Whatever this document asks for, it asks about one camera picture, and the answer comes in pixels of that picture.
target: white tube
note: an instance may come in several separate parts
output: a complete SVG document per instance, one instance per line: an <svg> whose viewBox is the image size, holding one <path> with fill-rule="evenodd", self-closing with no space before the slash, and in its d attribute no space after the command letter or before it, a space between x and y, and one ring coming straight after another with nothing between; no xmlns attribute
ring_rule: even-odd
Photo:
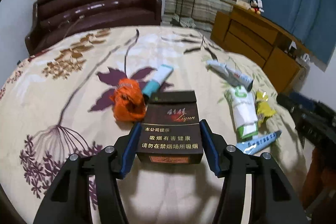
<svg viewBox="0 0 336 224"><path fill-rule="evenodd" d="M160 86L168 78L173 70L174 68L171 66L161 65L157 72L154 74L153 78L142 89L142 94L150 98L153 92L159 90Z"/></svg>
<svg viewBox="0 0 336 224"><path fill-rule="evenodd" d="M258 134L258 117L255 112L252 93L240 85L226 91L225 97L232 104L235 128L242 139Z"/></svg>
<svg viewBox="0 0 336 224"><path fill-rule="evenodd" d="M207 65L214 68L230 85L243 85L245 89L250 92L253 85L253 79L239 70L234 70L225 63L219 63L216 60L208 60Z"/></svg>

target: teal toothpaste tube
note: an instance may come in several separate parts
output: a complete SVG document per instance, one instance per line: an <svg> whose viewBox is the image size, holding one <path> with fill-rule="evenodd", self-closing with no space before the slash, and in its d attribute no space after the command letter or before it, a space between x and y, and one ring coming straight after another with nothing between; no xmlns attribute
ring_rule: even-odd
<svg viewBox="0 0 336 224"><path fill-rule="evenodd" d="M237 143L236 147L245 154L254 155L273 143L280 137L281 133L282 131L278 130L251 141Z"/></svg>
<svg viewBox="0 0 336 224"><path fill-rule="evenodd" d="M147 83L147 85L142 89L142 94L145 102L151 97L153 92L157 92L163 82L169 77L174 68L168 65L161 65L157 72L154 74L153 78Z"/></svg>
<svg viewBox="0 0 336 224"><path fill-rule="evenodd" d="M219 63L216 60L208 60L207 66L216 70L230 85L243 85L247 92L250 92L253 85L253 79L239 70L228 67L225 63Z"/></svg>

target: bed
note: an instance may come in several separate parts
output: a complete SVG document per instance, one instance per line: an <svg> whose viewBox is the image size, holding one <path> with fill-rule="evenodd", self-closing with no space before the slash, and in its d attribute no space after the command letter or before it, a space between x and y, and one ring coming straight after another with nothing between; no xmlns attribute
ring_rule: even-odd
<svg viewBox="0 0 336 224"><path fill-rule="evenodd" d="M132 123L116 122L109 96L125 77L145 85L161 64L174 67L164 90L195 90L199 118L235 145L224 98L230 86L205 66L213 58L253 77L254 94L260 89L269 95L277 114L267 120L267 130L283 133L264 151L300 194L307 172L303 150L290 114L276 104L277 92L259 66L196 30L130 26L67 37L22 61L0 90L0 184L17 212L32 223L69 154L94 155L129 133ZM118 187L129 223L195 224L212 221L223 180L210 171L205 156L198 165L153 165L135 158ZM99 223L94 177L89 191L93 222ZM242 223L248 223L250 195L249 177Z"/></svg>

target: yellow snack wrapper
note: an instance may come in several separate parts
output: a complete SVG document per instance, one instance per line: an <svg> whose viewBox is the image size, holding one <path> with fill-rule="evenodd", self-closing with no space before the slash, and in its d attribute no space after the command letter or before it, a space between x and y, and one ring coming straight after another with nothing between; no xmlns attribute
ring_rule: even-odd
<svg viewBox="0 0 336 224"><path fill-rule="evenodd" d="M265 118L272 117L276 111L268 104L268 95L260 90L255 95L255 110L258 117L258 128L261 127Z"/></svg>

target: stuffed toy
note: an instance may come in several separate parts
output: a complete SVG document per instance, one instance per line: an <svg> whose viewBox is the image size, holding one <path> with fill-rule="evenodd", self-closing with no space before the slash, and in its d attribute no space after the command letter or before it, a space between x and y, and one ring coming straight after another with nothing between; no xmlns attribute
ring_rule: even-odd
<svg viewBox="0 0 336 224"><path fill-rule="evenodd" d="M250 10L252 12L255 12L257 15L260 15L261 12L264 12L264 10L262 9L263 4L261 2L261 0L250 0Z"/></svg>

